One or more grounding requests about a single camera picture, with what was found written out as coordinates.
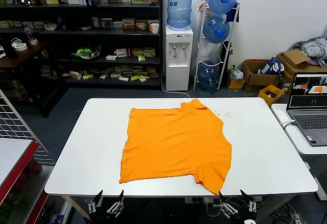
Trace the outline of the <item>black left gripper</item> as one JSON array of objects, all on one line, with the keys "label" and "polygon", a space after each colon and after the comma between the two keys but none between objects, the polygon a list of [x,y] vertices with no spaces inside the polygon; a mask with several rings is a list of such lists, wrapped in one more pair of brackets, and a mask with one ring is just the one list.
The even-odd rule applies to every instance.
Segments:
[{"label": "black left gripper", "polygon": [[102,207],[102,194],[101,190],[93,200],[88,202],[88,212],[90,213],[91,223],[109,224],[120,215],[124,208],[124,191],[122,190],[118,199],[110,204],[109,207]]}]

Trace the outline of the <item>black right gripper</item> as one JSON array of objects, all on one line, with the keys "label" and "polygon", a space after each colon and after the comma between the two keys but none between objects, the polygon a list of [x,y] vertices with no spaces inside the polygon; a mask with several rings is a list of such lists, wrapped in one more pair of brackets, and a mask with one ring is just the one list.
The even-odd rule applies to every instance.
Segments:
[{"label": "black right gripper", "polygon": [[235,209],[226,200],[223,194],[219,191],[220,209],[224,215],[229,215],[229,220],[232,223],[254,223],[254,213],[257,212],[256,201],[253,197],[246,194],[242,189],[240,190],[242,200],[244,201],[241,209]]}]

